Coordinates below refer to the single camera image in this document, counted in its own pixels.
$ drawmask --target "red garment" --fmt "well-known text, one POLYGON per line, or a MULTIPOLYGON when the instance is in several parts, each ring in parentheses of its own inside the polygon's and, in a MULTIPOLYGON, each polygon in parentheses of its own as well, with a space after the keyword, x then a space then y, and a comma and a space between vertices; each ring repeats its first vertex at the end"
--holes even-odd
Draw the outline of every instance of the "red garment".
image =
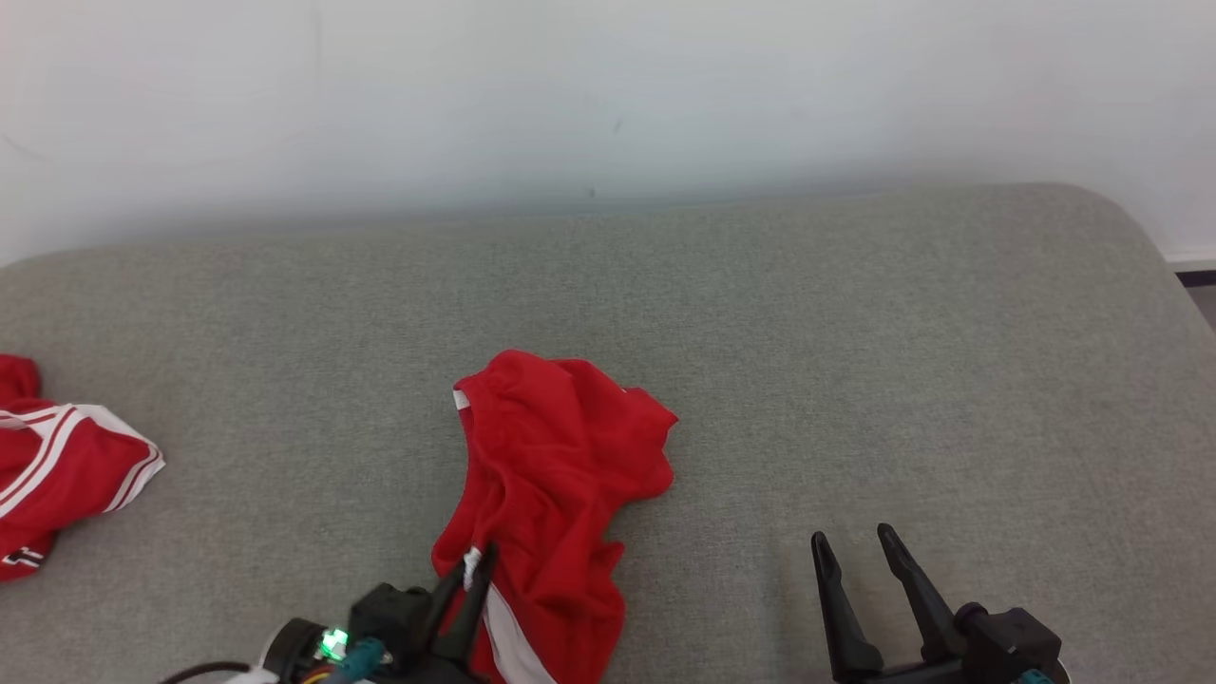
POLYGON ((60 529, 125 506, 164 466, 102 407, 38 391, 34 361, 0 354, 0 582, 35 572, 60 529))
POLYGON ((468 476, 432 561, 443 576, 471 546, 499 545, 501 599, 491 590, 473 667, 495 683, 595 684, 625 621, 612 583, 625 546, 603 534, 620 506, 671 486, 663 444, 676 416, 587 361, 518 351, 457 382, 456 402, 468 476), (533 651, 544 671, 505 662, 527 666, 533 651))

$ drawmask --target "green led light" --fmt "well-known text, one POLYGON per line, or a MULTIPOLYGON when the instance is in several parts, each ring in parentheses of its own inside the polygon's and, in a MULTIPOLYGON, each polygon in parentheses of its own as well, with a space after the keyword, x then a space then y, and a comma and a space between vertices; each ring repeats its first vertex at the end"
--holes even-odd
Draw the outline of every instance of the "green led light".
POLYGON ((321 634, 321 652, 334 662, 347 657, 347 633, 339 627, 326 629, 321 634))

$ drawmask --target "white stripe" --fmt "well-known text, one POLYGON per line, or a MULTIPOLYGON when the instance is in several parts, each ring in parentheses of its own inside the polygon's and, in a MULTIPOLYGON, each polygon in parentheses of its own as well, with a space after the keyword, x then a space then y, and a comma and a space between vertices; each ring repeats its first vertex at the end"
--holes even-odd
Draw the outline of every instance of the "white stripe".
POLYGON ((60 455, 63 453, 63 447, 68 443, 68 439, 72 437, 72 431, 84 419, 85 416, 80 411, 69 411, 68 414, 66 414, 66 417, 62 419, 63 427, 61 427, 58 434, 55 436, 54 439, 55 443, 51 444, 51 449, 50 452, 47 452, 46 459, 39 466, 38 471, 34 473, 34 477, 29 478, 29 482, 26 482, 26 484, 17 490, 17 495, 6 501, 4 505, 0 505, 0 517, 7 515, 9 511, 16 508, 17 504, 19 504, 26 497, 29 495, 30 492, 36 489, 38 486, 41 484, 44 480, 46 480, 46 476, 50 475, 51 470, 55 469, 55 464, 58 462, 60 455))
POLYGON ((0 428, 4 430, 32 430, 34 434, 38 434, 39 439, 46 439, 51 436, 51 430, 55 427, 54 420, 44 420, 41 422, 29 424, 23 420, 0 417, 0 428))
MULTIPOLYGON (((47 424, 51 426, 52 433, 54 428, 58 426, 61 422, 63 422, 63 416, 60 416, 57 420, 47 421, 47 424)), ((4 492, 0 492, 0 501, 9 498, 9 494, 13 493, 13 490, 19 486, 21 481, 24 480, 27 475, 38 470, 43 460, 46 458, 46 453, 50 449, 51 449, 51 441, 44 436, 43 443, 38 445, 38 452, 34 454, 33 460, 29 461, 29 465, 26 466, 26 470, 21 471, 21 475, 17 476, 12 482, 10 482, 9 487, 6 487, 4 492)))
POLYGON ((157 454, 158 453, 156 450, 156 447, 152 447, 150 444, 148 445, 148 455, 143 460, 141 460, 140 462, 133 465, 131 469, 126 471, 126 478, 124 478, 123 483, 118 487, 118 492, 114 492, 114 499, 112 501, 109 501, 109 505, 106 506, 106 510, 103 510, 101 512, 109 512, 109 511, 117 509, 118 504, 123 503, 123 499, 126 498, 126 490, 130 489, 130 487, 131 487, 131 481, 135 480, 135 473, 137 473, 140 471, 140 469, 143 467, 145 465, 154 461, 156 458, 157 458, 157 454))
POLYGON ((148 445, 147 458, 135 464, 134 466, 131 466, 130 470, 126 471, 126 477, 123 480, 122 486, 118 487, 118 492, 114 492, 113 500, 109 501, 109 505, 106 506, 106 510, 102 512, 118 510, 129 504, 131 499, 134 499, 135 495, 143 489, 143 486, 147 484, 147 481, 151 480, 152 476, 156 475, 162 467, 164 467, 164 459, 161 456, 161 450, 157 449, 156 444, 153 444, 147 437, 136 432, 135 428, 133 428, 130 425, 126 425, 123 421, 123 419, 114 415, 106 407, 98 407, 96 404, 80 404, 77 407, 77 409, 83 414, 85 414, 86 416, 91 417, 92 421, 96 422, 98 427, 108 430, 111 432, 116 432, 118 434, 134 437, 148 445), (159 462, 148 466, 148 469, 145 470, 142 473, 140 472, 140 470, 143 469, 143 466, 152 464, 154 461, 159 462))
POLYGON ((483 619, 494 649, 494 665, 507 684, 557 684, 494 584, 490 584, 490 593, 485 596, 483 619))
POLYGON ((15 413, 11 413, 11 411, 0 411, 0 417, 11 417, 11 419, 21 420, 21 421, 27 421, 27 420, 39 419, 39 417, 43 417, 45 415, 51 415, 51 414, 54 414, 57 410, 60 410, 60 407, 50 407, 50 408, 45 408, 45 409, 39 409, 36 411, 30 411, 28 414, 15 414, 15 413))
POLYGON ((140 492, 143 490, 143 486, 147 484, 150 480, 152 480, 153 475, 161 472, 162 467, 164 467, 164 459, 161 456, 161 450, 156 449, 156 458, 152 460, 152 464, 145 467, 143 472, 141 472, 139 477, 135 478, 135 483, 131 484, 131 490, 126 493, 126 499, 124 499, 123 503, 118 504, 118 508, 120 509, 125 508, 126 504, 135 500, 135 497, 137 497, 140 492))

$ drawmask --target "couch cushion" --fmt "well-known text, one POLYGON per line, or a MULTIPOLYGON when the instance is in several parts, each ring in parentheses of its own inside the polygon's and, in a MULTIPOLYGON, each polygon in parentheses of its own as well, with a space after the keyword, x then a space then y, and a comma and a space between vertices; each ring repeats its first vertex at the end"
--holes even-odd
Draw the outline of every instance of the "couch cushion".
POLYGON ((606 682, 829 678, 811 533, 889 663, 919 638, 874 527, 955 607, 1026 607, 1079 682, 1216 666, 1216 337, 1118 207, 1065 186, 88 250, 0 270, 0 351, 168 466, 0 585, 5 680, 257 657, 433 582, 455 380, 592 360, 681 422, 613 536, 606 682))

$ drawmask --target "cable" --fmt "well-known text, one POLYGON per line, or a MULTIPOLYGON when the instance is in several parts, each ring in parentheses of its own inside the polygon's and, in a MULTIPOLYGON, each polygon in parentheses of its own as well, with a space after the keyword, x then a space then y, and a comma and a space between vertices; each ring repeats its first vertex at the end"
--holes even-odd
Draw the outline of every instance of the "cable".
POLYGON ((181 684, 187 679, 193 679, 199 674, 207 674, 209 672, 249 672, 249 666, 247 663, 235 661, 204 662, 202 665, 182 669, 161 684, 181 684))
POLYGON ((325 678, 332 672, 333 667, 319 667, 305 674, 304 679, 300 679, 300 684, 320 684, 321 682, 325 682, 325 678))

